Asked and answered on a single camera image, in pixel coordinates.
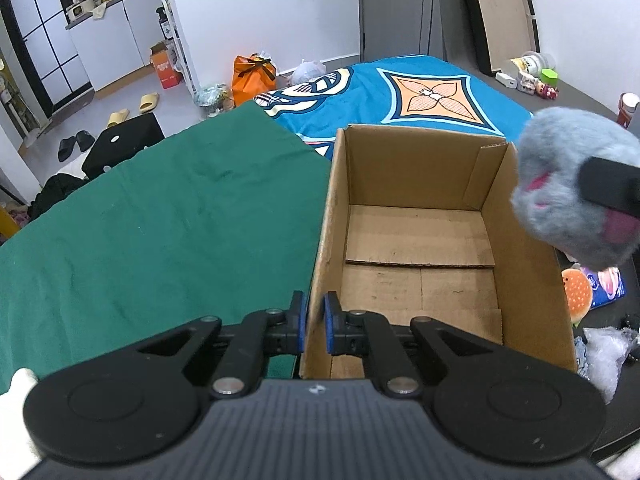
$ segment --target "slipper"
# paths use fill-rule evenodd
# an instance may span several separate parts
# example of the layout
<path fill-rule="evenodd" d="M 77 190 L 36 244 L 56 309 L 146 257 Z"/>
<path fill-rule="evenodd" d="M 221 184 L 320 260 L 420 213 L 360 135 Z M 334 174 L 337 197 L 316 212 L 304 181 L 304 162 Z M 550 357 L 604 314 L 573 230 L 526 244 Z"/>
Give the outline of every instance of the slipper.
<path fill-rule="evenodd" d="M 145 114 L 147 112 L 150 112 L 151 110 L 155 110 L 158 106 L 159 98 L 160 94 L 158 92 L 143 95 L 142 99 L 140 99 L 140 113 Z"/>
<path fill-rule="evenodd" d="M 76 137 L 69 137 L 68 139 L 62 139 L 60 141 L 60 147 L 58 148 L 58 160 L 64 162 L 74 152 L 76 146 Z"/>
<path fill-rule="evenodd" d="M 81 152 L 85 152 L 94 145 L 95 139 L 87 130 L 80 130 L 76 133 L 76 140 Z"/>
<path fill-rule="evenodd" d="M 107 128 L 111 128 L 116 124 L 123 123 L 124 121 L 127 120 L 127 117 L 129 117 L 129 110 L 127 110 L 126 108 L 124 108 L 123 110 L 120 110 L 119 112 L 114 112 L 109 116 L 109 122 L 107 123 Z"/>

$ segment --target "cardboard box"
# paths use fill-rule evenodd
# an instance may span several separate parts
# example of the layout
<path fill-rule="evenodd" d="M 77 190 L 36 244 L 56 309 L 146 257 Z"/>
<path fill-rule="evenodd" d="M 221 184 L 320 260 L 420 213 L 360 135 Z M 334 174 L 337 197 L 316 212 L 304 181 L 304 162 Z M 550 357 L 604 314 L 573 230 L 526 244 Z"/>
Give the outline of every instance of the cardboard box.
<path fill-rule="evenodd" d="M 393 324 L 428 315 L 575 370 L 555 251 L 511 211 L 516 149 L 494 136 L 339 130 L 309 303 L 307 378 L 362 376 L 326 353 L 322 296 Z"/>
<path fill-rule="evenodd" d="M 168 48 L 164 43 L 158 43 L 151 47 L 151 64 L 165 90 L 180 84 L 182 74 L 174 66 L 178 60 L 175 50 Z"/>

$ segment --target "yellow slipper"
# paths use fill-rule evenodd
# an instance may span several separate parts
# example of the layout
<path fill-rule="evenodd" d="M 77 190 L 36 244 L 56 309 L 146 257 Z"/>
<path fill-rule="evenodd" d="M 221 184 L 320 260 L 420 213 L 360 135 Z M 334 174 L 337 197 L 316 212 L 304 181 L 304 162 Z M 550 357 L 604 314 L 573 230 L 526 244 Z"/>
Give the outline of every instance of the yellow slipper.
<path fill-rule="evenodd" d="M 127 110 L 126 108 L 124 108 L 123 110 L 120 110 L 119 112 L 114 112 L 109 116 L 109 122 L 107 123 L 107 128 L 111 128 L 116 124 L 123 123 L 124 121 L 127 120 L 127 117 L 129 117 L 129 110 Z"/>
<path fill-rule="evenodd" d="M 142 99 L 140 99 L 140 113 L 146 114 L 151 110 L 155 110 L 158 106 L 158 99 L 160 98 L 160 94 L 158 92 L 153 92 L 152 94 L 143 95 Z"/>

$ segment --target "gray ribbed surface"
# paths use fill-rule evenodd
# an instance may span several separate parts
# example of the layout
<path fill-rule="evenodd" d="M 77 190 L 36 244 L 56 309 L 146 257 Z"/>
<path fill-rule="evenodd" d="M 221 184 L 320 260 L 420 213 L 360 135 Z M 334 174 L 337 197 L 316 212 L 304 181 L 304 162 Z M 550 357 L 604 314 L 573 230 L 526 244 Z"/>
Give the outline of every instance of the gray ribbed surface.
<path fill-rule="evenodd" d="M 415 402 L 369 381 L 264 381 L 220 401 L 189 439 L 145 463 L 90 472 L 45 461 L 28 480 L 589 480 L 587 460 L 535 470 L 496 466 L 457 449 Z"/>

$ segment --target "green fabric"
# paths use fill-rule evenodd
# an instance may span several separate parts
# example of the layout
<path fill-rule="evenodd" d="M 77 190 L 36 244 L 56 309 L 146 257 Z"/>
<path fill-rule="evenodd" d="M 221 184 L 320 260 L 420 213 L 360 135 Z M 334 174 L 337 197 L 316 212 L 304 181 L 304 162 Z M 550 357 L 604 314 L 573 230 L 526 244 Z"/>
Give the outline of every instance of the green fabric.
<path fill-rule="evenodd" d="M 74 192 L 0 247 L 0 392 L 21 367 L 287 308 L 310 286 L 329 170 L 248 102 Z"/>

